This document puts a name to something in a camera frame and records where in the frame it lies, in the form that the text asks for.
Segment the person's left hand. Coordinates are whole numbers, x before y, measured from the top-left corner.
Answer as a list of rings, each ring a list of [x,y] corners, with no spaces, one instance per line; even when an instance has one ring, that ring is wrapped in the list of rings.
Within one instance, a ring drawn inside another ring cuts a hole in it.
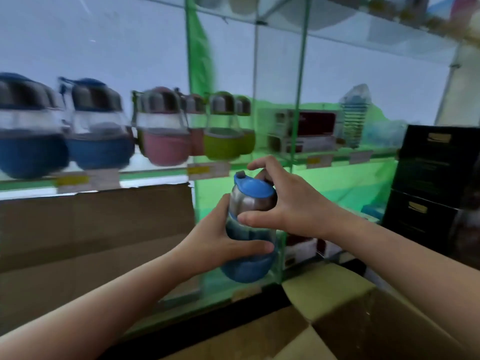
[[[173,249],[182,273],[189,278],[216,269],[225,263],[253,256],[227,256],[226,221],[230,194],[224,194],[213,210]]]

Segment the person's right hand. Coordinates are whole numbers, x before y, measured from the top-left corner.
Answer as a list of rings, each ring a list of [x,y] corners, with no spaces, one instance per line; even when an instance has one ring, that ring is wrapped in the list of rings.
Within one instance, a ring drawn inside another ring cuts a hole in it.
[[[261,169],[256,178],[273,183],[285,227],[256,227],[282,230],[304,237],[329,238],[342,209],[313,188],[301,176],[288,172],[272,155],[253,160],[249,170]]]

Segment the blue lidded water bottle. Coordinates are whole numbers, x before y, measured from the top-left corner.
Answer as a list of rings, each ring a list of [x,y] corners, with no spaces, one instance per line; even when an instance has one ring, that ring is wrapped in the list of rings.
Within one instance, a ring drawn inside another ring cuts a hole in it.
[[[225,222],[227,236],[241,242],[265,241],[274,245],[269,254],[231,260],[221,267],[229,279],[250,284],[264,278],[273,267],[279,253],[279,239],[276,230],[244,225],[238,221],[238,215],[247,211],[269,211],[276,206],[278,196],[271,184],[250,177],[244,171],[236,172],[233,181]]]

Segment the person's right forearm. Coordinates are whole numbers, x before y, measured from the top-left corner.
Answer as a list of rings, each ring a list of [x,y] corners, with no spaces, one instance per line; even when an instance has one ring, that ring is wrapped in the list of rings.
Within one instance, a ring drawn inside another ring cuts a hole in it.
[[[371,267],[480,360],[480,271],[339,207],[321,227],[328,241]]]

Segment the person's left forearm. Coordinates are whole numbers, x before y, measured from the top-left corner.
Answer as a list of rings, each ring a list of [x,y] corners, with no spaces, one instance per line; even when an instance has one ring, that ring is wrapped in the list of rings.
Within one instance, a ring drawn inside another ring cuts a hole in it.
[[[172,251],[0,337],[0,360],[95,360],[156,302],[194,277]]]

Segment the red and white product box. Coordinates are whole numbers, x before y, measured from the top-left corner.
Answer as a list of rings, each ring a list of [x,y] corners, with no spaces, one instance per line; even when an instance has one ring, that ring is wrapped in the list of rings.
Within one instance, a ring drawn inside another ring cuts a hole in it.
[[[340,252],[338,245],[315,237],[286,235],[283,269],[287,270],[315,258],[330,258]]]
[[[275,125],[272,134],[280,137],[291,137],[295,110],[281,110],[275,114]],[[337,112],[327,110],[299,110],[297,136],[331,136],[334,135]]]

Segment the yellow and white price label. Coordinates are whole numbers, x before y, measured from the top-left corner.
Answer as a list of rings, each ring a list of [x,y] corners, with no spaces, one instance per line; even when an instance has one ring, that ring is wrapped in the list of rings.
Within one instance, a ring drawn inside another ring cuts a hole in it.
[[[224,178],[230,175],[229,162],[189,163],[187,175],[189,181]]]
[[[96,169],[62,173],[54,180],[57,194],[100,192],[121,189],[117,169]]]
[[[333,154],[309,155],[306,158],[306,169],[323,169],[332,166],[334,161]]]

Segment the green water bottle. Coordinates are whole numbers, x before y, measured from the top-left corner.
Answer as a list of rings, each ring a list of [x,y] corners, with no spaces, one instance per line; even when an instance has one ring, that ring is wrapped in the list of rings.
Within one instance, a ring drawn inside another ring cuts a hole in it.
[[[241,156],[250,155],[255,148],[256,136],[255,120],[252,115],[252,103],[247,96],[235,96],[235,113],[239,127],[243,133],[243,137],[239,143],[239,153]]]
[[[238,159],[244,134],[235,111],[234,95],[227,91],[211,94],[206,116],[203,133],[205,156],[211,161]]]

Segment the green backing sheet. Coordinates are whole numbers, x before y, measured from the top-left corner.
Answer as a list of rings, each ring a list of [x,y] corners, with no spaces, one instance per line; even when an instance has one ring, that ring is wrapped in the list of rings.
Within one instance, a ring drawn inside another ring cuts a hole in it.
[[[380,154],[372,163],[349,165],[347,158],[338,158],[332,167],[306,169],[306,164],[295,163],[294,155],[281,155],[267,147],[267,118],[261,108],[292,108],[295,118],[300,108],[301,77],[303,77],[306,35],[254,26],[249,35],[254,41],[240,41],[234,26],[253,27],[253,24],[227,19],[226,36],[218,35],[220,56],[214,56],[209,34],[201,23],[196,6],[185,7],[189,91],[202,96],[208,106],[208,98],[214,92],[227,91],[233,96],[246,95],[251,101],[255,148],[251,154],[240,155],[233,161],[211,161],[205,155],[194,157],[195,163],[229,162],[229,177],[233,172],[245,169],[255,158],[273,155],[282,167],[300,173],[320,193],[334,202],[355,211],[371,203],[374,193],[381,196],[386,190],[388,176],[393,174],[392,157]]]

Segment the open brown cardboard box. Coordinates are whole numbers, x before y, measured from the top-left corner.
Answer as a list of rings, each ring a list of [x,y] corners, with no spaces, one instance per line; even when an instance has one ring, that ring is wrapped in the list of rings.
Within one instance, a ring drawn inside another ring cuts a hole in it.
[[[398,294],[336,264],[282,284],[291,305],[162,360],[480,360]]]

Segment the pink water bottle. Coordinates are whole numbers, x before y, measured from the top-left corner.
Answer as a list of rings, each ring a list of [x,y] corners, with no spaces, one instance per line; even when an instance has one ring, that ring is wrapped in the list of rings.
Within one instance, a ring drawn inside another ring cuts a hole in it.
[[[142,154],[158,167],[184,164],[192,142],[179,94],[167,87],[131,92],[132,125]]]
[[[200,157],[204,153],[204,131],[207,127],[207,108],[204,98],[198,94],[185,95],[183,113],[191,141],[191,156]]]

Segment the clear ribbed plastic bottle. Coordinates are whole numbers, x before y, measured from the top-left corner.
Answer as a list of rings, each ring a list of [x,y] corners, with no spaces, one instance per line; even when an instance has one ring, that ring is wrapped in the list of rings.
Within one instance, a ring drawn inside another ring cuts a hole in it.
[[[347,147],[356,149],[362,139],[367,113],[372,97],[367,84],[352,87],[339,101],[343,117],[343,137]]]

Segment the closed brown cardboard box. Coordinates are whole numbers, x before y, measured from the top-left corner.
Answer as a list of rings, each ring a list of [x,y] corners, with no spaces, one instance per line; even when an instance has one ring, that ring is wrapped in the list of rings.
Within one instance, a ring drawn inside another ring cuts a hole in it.
[[[188,183],[0,201],[0,336],[170,251]]]

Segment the black box with gold label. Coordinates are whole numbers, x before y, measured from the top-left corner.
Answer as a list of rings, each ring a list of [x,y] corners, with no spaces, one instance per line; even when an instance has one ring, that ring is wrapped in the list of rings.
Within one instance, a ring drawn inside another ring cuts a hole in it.
[[[480,207],[480,127],[409,125],[392,189],[456,209]]]
[[[437,253],[449,256],[462,210],[392,189],[381,226]]]

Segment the row of boxed goods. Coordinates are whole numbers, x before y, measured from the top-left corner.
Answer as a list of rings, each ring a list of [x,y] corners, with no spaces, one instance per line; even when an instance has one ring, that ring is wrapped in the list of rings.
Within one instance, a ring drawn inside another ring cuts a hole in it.
[[[328,1],[457,42],[480,37],[480,31],[470,27],[480,0],[442,0],[430,6],[429,0]]]

